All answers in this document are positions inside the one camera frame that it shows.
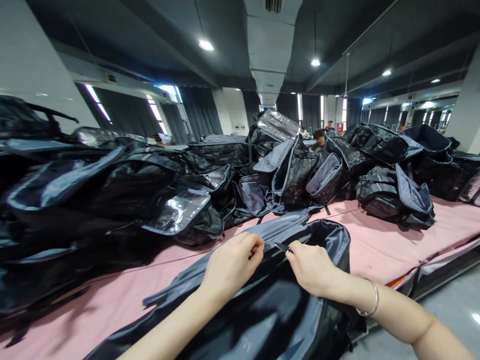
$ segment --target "ceiling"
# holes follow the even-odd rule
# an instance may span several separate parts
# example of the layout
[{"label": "ceiling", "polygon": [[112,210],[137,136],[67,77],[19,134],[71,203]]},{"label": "ceiling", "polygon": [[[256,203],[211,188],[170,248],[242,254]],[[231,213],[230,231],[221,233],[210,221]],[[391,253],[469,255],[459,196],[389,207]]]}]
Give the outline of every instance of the ceiling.
[{"label": "ceiling", "polygon": [[[54,43],[84,60],[155,84],[256,89],[243,0],[27,2]],[[281,91],[343,94],[347,78],[349,96],[388,98],[456,82],[479,41],[477,0],[303,0]]]}]

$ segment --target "dark hair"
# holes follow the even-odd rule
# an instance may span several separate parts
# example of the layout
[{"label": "dark hair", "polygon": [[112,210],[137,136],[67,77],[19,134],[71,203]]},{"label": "dark hair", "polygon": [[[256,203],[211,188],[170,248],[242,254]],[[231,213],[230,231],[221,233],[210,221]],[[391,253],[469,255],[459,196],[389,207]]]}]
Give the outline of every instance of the dark hair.
[{"label": "dark hair", "polygon": [[317,129],[313,132],[313,138],[318,139],[325,136],[324,131],[322,129]]}]

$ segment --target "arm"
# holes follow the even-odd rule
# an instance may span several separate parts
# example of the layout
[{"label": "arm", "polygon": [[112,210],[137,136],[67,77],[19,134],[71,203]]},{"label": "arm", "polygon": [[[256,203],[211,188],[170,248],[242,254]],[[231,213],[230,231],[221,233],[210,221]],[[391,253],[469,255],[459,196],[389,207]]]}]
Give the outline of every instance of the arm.
[{"label": "arm", "polygon": [[119,359],[175,359],[250,279],[263,257],[264,241],[248,232],[219,247],[208,261],[198,290]]},{"label": "arm", "polygon": [[[286,257],[300,286],[312,295],[344,303],[360,311],[375,308],[370,281],[335,267],[323,247],[294,241]],[[373,318],[398,340],[411,344],[425,359],[474,359],[474,356],[435,316],[412,299],[386,286],[378,287],[378,309]]]}]

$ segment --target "round ceiling light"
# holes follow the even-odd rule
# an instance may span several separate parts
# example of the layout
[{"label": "round ceiling light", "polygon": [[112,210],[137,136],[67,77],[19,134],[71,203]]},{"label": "round ceiling light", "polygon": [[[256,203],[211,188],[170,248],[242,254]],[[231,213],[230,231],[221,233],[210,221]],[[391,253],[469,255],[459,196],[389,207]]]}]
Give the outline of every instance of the round ceiling light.
[{"label": "round ceiling light", "polygon": [[207,51],[213,51],[214,47],[212,46],[211,43],[205,40],[200,40],[200,43],[198,44],[202,49],[207,50]]}]

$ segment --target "gray floor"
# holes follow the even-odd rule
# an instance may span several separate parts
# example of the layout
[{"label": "gray floor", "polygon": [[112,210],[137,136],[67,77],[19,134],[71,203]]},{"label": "gray floor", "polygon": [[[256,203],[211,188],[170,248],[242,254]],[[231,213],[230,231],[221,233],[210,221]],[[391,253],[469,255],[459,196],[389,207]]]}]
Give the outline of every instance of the gray floor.
[{"label": "gray floor", "polygon": [[[420,304],[435,314],[480,359],[480,323],[472,317],[472,314],[480,315],[480,265],[428,295]],[[341,359],[416,358],[409,345],[378,328],[360,340],[352,353],[345,353]]]}]

